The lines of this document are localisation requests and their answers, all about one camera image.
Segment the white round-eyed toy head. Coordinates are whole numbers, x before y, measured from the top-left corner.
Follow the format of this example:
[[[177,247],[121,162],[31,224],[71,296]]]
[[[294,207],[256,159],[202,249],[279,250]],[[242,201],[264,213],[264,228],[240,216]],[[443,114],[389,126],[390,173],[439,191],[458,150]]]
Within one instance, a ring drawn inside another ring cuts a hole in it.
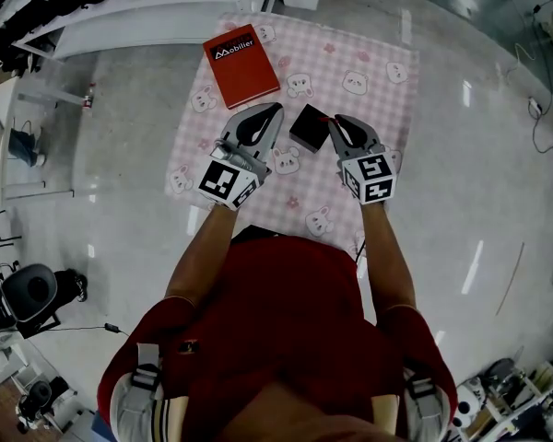
[[[476,419],[486,399],[486,392],[479,377],[470,378],[460,384],[457,389],[457,409],[453,425],[467,428]]]

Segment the red hardcover book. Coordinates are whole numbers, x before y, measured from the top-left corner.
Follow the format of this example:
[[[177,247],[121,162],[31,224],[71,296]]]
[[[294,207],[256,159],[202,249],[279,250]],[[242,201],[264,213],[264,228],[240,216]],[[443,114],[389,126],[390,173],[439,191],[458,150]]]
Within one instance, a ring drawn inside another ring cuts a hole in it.
[[[227,109],[280,90],[280,82],[251,24],[203,44]]]

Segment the white shelf rack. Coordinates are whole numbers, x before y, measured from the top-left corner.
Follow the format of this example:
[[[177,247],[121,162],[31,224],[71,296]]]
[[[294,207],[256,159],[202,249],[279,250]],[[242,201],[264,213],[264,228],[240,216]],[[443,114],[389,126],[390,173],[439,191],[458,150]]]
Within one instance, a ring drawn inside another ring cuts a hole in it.
[[[55,36],[47,59],[117,48],[157,44],[197,44],[210,39],[218,19],[228,12],[261,12],[275,0],[105,0],[86,9],[55,18],[15,42],[31,52],[31,41]]]

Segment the grey round chair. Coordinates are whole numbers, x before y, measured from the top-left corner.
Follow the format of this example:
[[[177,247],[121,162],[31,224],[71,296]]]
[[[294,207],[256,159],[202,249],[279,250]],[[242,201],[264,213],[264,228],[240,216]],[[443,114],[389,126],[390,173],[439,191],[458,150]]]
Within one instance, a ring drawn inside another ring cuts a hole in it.
[[[61,324],[54,305],[58,285],[49,267],[43,264],[23,267],[7,277],[0,290],[17,330],[25,339]]]

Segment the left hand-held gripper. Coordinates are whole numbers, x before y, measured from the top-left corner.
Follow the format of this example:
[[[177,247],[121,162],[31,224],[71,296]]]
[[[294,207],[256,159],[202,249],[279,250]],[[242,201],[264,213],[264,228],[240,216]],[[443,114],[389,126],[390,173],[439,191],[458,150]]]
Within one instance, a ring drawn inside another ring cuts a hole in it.
[[[284,115],[280,102],[266,102],[231,116],[221,140],[200,162],[195,189],[207,199],[237,211],[272,173],[265,162]]]

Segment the pink checkered tablecloth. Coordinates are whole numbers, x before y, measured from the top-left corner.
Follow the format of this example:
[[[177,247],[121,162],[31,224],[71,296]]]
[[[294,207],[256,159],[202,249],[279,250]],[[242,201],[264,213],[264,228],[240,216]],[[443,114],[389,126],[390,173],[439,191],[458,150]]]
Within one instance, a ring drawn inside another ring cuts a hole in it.
[[[289,131],[312,106],[370,125],[395,163],[406,147],[418,90],[418,54],[343,30],[269,14],[227,13],[223,34],[252,25],[281,88],[267,96],[284,122],[267,163],[265,184],[241,208],[241,220],[312,238],[355,253],[363,240],[359,203],[341,181],[331,142],[312,153]]]

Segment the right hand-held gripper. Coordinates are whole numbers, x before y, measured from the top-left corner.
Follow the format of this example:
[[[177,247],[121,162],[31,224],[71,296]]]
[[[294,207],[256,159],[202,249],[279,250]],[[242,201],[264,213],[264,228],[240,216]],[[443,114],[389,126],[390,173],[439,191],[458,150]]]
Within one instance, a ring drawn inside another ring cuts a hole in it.
[[[390,152],[381,144],[375,130],[347,114],[328,120],[328,130],[343,184],[361,205],[385,202],[395,193],[397,173]],[[350,152],[362,152],[349,157]]]

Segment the dark blue bag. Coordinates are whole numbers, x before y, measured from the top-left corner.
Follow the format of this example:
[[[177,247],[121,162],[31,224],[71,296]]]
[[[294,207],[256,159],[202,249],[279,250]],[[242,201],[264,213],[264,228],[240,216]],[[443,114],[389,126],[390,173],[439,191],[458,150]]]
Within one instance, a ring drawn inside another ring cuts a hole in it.
[[[40,150],[42,128],[31,129],[29,133],[12,129],[10,131],[9,155],[23,161],[30,168],[42,167],[47,156]]]

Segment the black square pen holder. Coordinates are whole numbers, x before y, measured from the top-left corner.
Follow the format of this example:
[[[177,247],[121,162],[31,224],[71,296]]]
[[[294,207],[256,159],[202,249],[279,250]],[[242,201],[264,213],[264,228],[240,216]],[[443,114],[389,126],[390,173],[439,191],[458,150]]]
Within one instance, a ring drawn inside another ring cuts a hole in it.
[[[329,117],[310,104],[306,104],[289,129],[289,138],[309,150],[317,153],[329,137],[328,122],[320,122],[321,117]]]

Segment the person's red shirt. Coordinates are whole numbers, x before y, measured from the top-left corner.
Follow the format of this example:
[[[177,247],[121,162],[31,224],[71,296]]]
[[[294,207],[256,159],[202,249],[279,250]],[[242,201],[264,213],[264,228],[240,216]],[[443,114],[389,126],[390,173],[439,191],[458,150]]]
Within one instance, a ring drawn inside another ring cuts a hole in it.
[[[98,405],[118,440],[208,442],[275,381],[365,421],[374,398],[394,395],[411,442],[441,442],[457,406],[416,309],[368,322],[350,256],[285,236],[232,245],[203,304],[154,305],[105,370]]]

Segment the white storage shelf unit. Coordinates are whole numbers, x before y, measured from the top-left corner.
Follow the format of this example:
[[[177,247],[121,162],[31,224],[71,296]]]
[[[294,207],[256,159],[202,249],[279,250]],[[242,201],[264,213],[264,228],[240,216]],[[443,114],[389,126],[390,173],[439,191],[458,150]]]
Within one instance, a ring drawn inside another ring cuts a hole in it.
[[[528,373],[512,359],[503,358],[475,377],[481,379],[486,399],[471,425],[467,428],[453,425],[462,442],[502,442],[544,429],[553,416],[550,362]]]

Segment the person's right forearm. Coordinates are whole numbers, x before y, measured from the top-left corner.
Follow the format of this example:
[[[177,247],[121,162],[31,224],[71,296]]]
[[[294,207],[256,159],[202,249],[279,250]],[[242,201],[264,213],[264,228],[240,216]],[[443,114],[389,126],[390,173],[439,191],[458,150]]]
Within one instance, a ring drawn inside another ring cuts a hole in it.
[[[412,276],[382,203],[360,207],[368,277],[376,320],[398,306],[416,307]]]

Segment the white side table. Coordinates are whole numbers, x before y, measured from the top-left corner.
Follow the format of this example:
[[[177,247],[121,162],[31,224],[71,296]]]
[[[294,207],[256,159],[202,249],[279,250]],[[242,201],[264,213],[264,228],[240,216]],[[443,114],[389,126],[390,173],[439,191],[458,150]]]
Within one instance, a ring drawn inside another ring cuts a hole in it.
[[[14,108],[19,101],[48,105],[51,101],[67,102],[82,106],[84,99],[61,89],[50,87],[41,81],[14,77],[0,84],[0,209],[32,200],[72,198],[75,192],[70,189],[48,192],[46,183],[39,182],[6,183],[6,163],[11,130],[14,127]]]

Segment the person's left forearm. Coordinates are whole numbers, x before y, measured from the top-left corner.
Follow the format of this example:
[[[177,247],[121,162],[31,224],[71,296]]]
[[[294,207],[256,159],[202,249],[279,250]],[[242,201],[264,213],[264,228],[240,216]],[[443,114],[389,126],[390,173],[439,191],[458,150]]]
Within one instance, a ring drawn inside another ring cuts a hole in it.
[[[215,205],[178,261],[165,298],[200,305],[218,279],[229,251],[238,212]]]

